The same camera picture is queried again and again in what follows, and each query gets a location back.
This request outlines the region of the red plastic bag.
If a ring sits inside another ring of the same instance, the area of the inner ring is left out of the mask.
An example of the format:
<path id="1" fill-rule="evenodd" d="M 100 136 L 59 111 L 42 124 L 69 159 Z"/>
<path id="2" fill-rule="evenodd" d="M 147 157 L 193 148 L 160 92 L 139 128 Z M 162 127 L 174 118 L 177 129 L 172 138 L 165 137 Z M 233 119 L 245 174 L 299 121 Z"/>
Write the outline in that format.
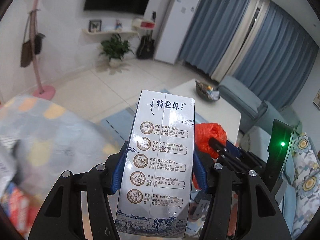
<path id="1" fill-rule="evenodd" d="M 226 146 L 227 133 L 217 123 L 201 123 L 195 125 L 195 144 L 198 149 L 209 154 L 213 159 L 217 159 L 219 154 L 210 147 L 210 138 L 216 139 L 218 142 Z"/>

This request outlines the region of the white blue milk carton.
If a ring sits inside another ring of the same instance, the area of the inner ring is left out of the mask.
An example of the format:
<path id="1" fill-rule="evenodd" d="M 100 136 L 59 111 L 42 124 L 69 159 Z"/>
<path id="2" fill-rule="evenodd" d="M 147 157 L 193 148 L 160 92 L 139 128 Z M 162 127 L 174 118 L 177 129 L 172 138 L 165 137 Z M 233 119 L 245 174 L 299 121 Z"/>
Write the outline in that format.
<path id="1" fill-rule="evenodd" d="M 192 98 L 140 94 L 118 198 L 119 232 L 182 237 L 193 177 L 195 106 Z"/>

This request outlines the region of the floral cushion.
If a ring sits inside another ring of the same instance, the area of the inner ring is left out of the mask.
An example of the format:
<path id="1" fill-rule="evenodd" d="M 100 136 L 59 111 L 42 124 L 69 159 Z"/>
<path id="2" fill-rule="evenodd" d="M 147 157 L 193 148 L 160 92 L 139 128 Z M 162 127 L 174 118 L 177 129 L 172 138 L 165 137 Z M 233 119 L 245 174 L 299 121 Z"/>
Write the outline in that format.
<path id="1" fill-rule="evenodd" d="M 293 141 L 291 153 L 295 167 L 293 187 L 297 197 L 291 235 L 297 239 L 319 208 L 319 159 L 306 133 Z"/>

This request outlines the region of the teal sofa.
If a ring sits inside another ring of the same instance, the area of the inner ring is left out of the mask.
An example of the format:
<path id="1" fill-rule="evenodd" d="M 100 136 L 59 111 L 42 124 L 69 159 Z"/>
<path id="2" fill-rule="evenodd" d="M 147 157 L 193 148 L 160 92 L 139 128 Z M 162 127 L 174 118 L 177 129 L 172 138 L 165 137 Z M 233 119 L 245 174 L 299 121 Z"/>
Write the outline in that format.
<path id="1" fill-rule="evenodd" d="M 241 113 L 240 130 L 243 133 L 257 126 L 271 134 L 275 119 L 291 126 L 294 135 L 300 135 L 303 132 L 303 124 L 290 105 L 276 109 L 270 102 L 260 100 L 243 83 L 232 76 L 224 77 L 217 90 L 223 99 Z"/>

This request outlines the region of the dark snack bowl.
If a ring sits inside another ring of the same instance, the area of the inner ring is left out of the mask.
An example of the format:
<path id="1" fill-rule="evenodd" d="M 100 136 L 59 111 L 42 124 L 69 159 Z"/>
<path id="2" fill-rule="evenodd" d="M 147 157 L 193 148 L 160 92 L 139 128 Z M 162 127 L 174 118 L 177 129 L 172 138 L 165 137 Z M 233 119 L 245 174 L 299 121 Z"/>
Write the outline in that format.
<path id="1" fill-rule="evenodd" d="M 197 80 L 195 83 L 196 92 L 203 100 L 208 102 L 216 102 L 220 99 L 220 92 L 215 90 L 212 86 Z"/>

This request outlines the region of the patterned tablecloth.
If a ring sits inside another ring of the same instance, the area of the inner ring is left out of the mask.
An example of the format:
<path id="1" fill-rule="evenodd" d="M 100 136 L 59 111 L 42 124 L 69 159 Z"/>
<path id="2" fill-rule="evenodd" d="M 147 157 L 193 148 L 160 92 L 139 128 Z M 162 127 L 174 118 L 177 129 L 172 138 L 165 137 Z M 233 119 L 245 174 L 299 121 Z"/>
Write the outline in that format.
<path id="1" fill-rule="evenodd" d="M 117 153 L 124 139 L 51 101 L 30 95 L 1 108 L 1 205 L 21 233 L 30 230 L 63 171 L 89 171 Z"/>

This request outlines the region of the pink coat rack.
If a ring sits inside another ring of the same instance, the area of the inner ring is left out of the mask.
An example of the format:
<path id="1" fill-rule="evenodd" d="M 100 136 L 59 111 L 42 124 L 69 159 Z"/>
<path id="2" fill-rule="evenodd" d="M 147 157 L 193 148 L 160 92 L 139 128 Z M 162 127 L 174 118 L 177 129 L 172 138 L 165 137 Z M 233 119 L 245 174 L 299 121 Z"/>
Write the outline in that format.
<path id="1" fill-rule="evenodd" d="M 30 11 L 30 27 L 29 27 L 29 40 L 31 44 L 32 52 L 32 64 L 33 70 L 35 73 L 37 90 L 33 92 L 33 96 L 42 98 L 45 100 L 52 100 L 55 95 L 55 88 L 53 86 L 43 86 L 40 79 L 39 64 L 37 60 L 37 55 L 41 52 L 42 49 L 42 40 L 44 35 L 38 32 L 37 28 L 37 12 L 38 12 L 38 3 L 39 0 L 34 0 L 32 10 Z"/>

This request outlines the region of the potted green plant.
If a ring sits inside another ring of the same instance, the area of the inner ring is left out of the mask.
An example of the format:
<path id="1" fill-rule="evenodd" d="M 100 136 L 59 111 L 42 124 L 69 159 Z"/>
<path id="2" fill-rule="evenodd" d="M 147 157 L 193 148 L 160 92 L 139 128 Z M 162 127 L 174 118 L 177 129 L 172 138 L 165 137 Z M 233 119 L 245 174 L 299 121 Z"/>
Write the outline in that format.
<path id="1" fill-rule="evenodd" d="M 109 40 L 100 42 L 101 55 L 108 58 L 108 64 L 111 68 L 119 67 L 124 59 L 125 54 L 133 53 L 128 40 L 123 40 L 119 34 L 113 34 Z"/>

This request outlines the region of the black guitar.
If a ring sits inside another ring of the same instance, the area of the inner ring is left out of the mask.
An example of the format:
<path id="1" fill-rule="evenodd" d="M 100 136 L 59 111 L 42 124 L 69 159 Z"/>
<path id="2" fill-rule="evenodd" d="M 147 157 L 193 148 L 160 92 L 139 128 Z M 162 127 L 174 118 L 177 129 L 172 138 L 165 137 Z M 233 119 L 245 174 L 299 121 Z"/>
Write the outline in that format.
<path id="1" fill-rule="evenodd" d="M 155 40 L 152 38 L 153 31 L 148 31 L 146 35 L 142 36 L 140 45 L 136 51 L 138 59 L 147 60 L 153 58 L 155 51 Z"/>

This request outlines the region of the blue curtains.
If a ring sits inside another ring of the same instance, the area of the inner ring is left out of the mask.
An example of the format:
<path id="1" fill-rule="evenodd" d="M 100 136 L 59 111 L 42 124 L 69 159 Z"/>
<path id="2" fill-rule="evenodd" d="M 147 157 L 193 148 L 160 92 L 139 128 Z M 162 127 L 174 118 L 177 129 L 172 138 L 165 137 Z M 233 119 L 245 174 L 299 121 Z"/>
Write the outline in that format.
<path id="1" fill-rule="evenodd" d="M 297 98 L 318 51 L 307 31 L 270 0 L 201 0 L 179 58 L 217 82 L 232 76 L 281 108 Z"/>

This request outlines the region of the brown hanging bag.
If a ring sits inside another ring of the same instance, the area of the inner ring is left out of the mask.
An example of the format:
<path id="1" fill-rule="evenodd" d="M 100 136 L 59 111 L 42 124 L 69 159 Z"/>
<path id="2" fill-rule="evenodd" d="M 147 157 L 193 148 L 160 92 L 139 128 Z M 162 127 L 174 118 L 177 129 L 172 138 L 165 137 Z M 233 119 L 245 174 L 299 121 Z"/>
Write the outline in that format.
<path id="1" fill-rule="evenodd" d="M 28 15 L 27 22 L 26 22 L 25 29 L 24 29 L 23 43 L 22 43 L 22 49 L 21 49 L 21 64 L 20 64 L 21 68 L 28 67 L 33 59 L 31 41 L 27 40 L 27 33 L 29 30 L 30 16 L 31 16 L 31 13 L 29 13 L 29 15 Z"/>

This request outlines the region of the black hanging bag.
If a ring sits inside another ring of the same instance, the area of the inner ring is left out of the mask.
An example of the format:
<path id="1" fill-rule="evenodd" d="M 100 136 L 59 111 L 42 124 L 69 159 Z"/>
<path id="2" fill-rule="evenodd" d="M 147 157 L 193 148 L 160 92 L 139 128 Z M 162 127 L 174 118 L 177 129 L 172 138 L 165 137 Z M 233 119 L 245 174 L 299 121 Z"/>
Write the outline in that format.
<path id="1" fill-rule="evenodd" d="M 41 50 L 42 50 L 42 42 L 43 42 L 43 39 L 45 38 L 46 36 L 42 33 L 37 33 L 35 35 L 35 39 L 34 39 L 34 49 L 35 49 L 35 55 L 39 55 Z"/>

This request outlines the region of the white wall shelf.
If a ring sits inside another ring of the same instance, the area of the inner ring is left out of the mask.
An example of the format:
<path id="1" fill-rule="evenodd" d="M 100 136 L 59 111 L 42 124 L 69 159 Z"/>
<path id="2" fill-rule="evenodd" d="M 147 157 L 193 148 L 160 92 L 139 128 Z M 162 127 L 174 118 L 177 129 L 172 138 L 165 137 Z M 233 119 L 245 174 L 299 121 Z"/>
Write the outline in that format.
<path id="1" fill-rule="evenodd" d="M 88 29 L 82 29 L 82 32 L 87 34 L 87 35 L 136 35 L 140 36 L 139 32 L 134 31 L 134 30 L 125 30 L 125 31 L 117 31 L 117 30 L 107 30 L 107 31 L 94 31 L 90 32 Z"/>

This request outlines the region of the butterfly picture frame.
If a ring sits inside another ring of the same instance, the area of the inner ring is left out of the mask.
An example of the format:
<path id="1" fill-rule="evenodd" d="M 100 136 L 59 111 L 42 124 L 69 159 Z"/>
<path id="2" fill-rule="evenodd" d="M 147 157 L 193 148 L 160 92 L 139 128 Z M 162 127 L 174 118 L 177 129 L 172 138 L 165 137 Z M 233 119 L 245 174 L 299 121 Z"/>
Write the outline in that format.
<path id="1" fill-rule="evenodd" d="M 88 31 L 90 33 L 97 33 L 101 31 L 102 20 L 90 20 Z"/>

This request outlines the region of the white red wall box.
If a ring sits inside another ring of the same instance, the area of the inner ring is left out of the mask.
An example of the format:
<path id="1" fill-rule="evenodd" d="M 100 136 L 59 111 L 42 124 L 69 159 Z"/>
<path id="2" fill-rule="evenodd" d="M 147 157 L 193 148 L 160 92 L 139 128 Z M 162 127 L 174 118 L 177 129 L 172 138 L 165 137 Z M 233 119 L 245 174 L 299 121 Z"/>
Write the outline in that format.
<path id="1" fill-rule="evenodd" d="M 136 29 L 153 30 L 155 26 L 154 21 L 148 21 L 142 18 L 135 18 L 132 21 L 132 27 Z"/>

